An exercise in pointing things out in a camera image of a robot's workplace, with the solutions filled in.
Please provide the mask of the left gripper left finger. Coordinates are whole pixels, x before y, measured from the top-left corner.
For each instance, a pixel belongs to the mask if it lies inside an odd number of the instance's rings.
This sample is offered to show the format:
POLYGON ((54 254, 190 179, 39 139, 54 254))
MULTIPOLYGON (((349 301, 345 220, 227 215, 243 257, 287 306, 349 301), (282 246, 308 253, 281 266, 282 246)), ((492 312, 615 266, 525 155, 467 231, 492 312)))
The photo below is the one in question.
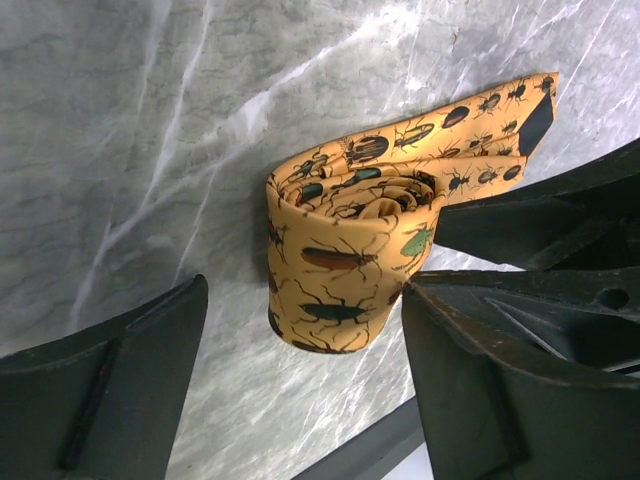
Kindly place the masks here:
POLYGON ((208 307, 197 275, 1 360, 4 479, 162 479, 208 307))

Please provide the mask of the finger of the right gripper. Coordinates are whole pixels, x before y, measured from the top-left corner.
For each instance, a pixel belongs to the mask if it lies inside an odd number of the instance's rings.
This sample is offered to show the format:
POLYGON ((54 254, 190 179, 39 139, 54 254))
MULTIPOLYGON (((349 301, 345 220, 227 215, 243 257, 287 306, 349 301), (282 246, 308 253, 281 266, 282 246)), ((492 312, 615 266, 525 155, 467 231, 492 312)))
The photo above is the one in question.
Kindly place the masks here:
POLYGON ((639 264, 639 143, 491 198, 446 207, 435 242, 524 270, 639 264))
POLYGON ((446 306, 550 355, 611 372, 639 371, 639 269, 414 275, 446 306))

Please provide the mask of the yellow beetle print tie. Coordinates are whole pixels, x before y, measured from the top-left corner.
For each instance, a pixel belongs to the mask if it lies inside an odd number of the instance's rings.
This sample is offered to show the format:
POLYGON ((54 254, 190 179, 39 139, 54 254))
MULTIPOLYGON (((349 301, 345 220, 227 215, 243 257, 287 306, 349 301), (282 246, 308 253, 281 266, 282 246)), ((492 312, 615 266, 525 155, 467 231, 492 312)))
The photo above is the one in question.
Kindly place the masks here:
POLYGON ((554 121, 558 79, 516 79, 277 167, 266 184, 275 334, 315 353, 368 347, 429 256, 441 211, 522 179, 554 121))

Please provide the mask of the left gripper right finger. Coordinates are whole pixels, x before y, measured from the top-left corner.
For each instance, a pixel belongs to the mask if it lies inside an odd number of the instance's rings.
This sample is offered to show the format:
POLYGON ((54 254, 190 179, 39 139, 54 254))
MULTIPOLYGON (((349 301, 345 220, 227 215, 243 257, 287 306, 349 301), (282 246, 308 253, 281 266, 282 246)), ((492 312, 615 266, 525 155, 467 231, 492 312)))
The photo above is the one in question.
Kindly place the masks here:
POLYGON ((480 323, 412 282, 402 325, 438 479, 635 479, 639 382, 480 323))

